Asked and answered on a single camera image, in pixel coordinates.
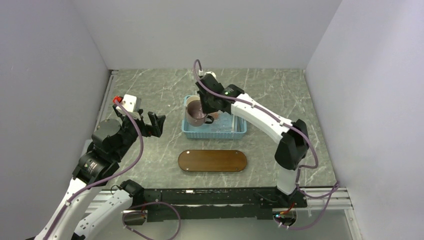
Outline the purple mug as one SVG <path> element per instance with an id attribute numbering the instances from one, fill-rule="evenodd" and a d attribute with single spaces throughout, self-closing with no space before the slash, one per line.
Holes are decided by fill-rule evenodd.
<path id="1" fill-rule="evenodd" d="M 203 112 L 200 100 L 194 100 L 187 104 L 185 108 L 185 118 L 189 125 L 200 127 L 204 124 L 212 124 L 215 119 L 213 116 Z"/>

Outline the yellow mug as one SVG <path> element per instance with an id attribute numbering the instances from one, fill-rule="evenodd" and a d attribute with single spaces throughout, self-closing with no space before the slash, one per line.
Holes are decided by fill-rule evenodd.
<path id="1" fill-rule="evenodd" d="M 191 95 L 186 98 L 184 105 L 187 107 L 191 102 L 199 100 L 200 97 L 198 95 Z"/>

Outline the clear glass holder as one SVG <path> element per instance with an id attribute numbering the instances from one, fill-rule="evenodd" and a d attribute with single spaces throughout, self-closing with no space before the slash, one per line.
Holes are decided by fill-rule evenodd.
<path id="1" fill-rule="evenodd" d="M 233 120 L 233 115 L 228 114 L 226 112 L 220 112 L 220 116 L 218 119 L 214 119 L 210 114 L 209 116 L 211 116 L 214 121 L 212 124 L 209 124 L 209 129 L 212 132 L 224 132 L 224 133 L 228 133 L 228 132 L 232 132 L 232 120 Z"/>

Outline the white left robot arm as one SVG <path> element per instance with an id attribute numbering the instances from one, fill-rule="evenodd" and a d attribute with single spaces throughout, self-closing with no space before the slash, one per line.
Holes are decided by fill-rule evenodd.
<path id="1" fill-rule="evenodd" d="M 113 110 L 119 117 L 101 121 L 91 136 L 84 153 L 72 172 L 69 187 L 36 240 L 92 240 L 120 211 L 139 209 L 144 203 L 144 188 L 132 180 L 124 181 L 115 195 L 98 209 L 85 212 L 103 186 L 129 168 L 118 172 L 119 163 L 136 140 L 143 137 L 159 138 L 163 133 L 165 115 L 148 112 L 150 124 L 143 121 L 143 110 Z"/>

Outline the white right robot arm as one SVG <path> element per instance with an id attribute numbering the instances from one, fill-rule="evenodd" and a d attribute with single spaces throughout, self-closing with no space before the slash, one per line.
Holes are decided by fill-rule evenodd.
<path id="1" fill-rule="evenodd" d="M 304 121 L 292 121 L 270 111 L 234 84 L 223 87 L 212 72 L 194 75 L 204 113 L 225 112 L 251 123 L 276 144 L 274 159 L 279 165 L 275 194 L 276 203 L 287 208 L 295 201 L 299 163 L 309 149 Z"/>

